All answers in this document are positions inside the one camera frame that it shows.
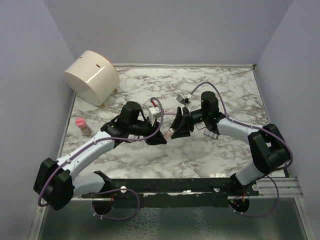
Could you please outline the staple box with staples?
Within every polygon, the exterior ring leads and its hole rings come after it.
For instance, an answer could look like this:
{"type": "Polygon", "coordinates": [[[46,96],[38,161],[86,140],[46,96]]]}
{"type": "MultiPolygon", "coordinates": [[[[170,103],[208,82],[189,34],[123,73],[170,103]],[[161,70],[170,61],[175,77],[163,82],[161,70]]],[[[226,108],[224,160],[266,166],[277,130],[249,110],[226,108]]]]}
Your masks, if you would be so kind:
{"type": "Polygon", "coordinates": [[[216,134],[216,133],[214,133],[212,131],[209,131],[208,129],[206,129],[203,134],[208,136],[208,137],[210,137],[210,138],[212,138],[212,139],[218,139],[218,137],[219,137],[218,134],[216,134]]]}

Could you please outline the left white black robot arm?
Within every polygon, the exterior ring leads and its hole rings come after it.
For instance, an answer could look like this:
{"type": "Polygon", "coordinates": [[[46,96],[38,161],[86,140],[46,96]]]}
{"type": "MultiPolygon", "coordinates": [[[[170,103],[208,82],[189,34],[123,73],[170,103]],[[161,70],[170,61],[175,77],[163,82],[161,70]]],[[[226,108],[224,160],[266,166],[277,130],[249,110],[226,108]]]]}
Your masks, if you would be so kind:
{"type": "Polygon", "coordinates": [[[122,143],[144,141],[148,145],[165,145],[167,141],[161,133],[163,106],[156,97],[150,101],[153,107],[149,108],[148,116],[143,116],[139,103],[128,101],[118,116],[105,123],[78,149],[56,160],[49,157],[43,160],[33,185],[38,194],[38,206],[60,210],[72,198],[83,194],[95,193],[101,198],[106,197],[111,186],[98,173],[80,180],[79,174],[89,164],[122,143]]]}

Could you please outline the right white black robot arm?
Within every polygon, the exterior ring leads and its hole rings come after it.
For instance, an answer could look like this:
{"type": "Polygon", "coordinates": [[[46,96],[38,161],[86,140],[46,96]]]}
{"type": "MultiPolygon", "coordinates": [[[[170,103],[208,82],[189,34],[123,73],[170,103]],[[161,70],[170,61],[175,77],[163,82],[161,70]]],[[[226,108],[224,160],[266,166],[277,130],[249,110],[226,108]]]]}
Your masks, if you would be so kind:
{"type": "Polygon", "coordinates": [[[219,100],[212,91],[201,94],[200,109],[189,111],[178,107],[170,128],[172,139],[189,137],[197,124],[204,123],[206,129],[216,135],[234,138],[249,145],[252,163],[235,173],[229,189],[240,196],[248,189],[248,184],[270,174],[290,160],[290,153],[284,139],[274,124],[257,129],[243,126],[227,119],[219,110],[219,100]]]}

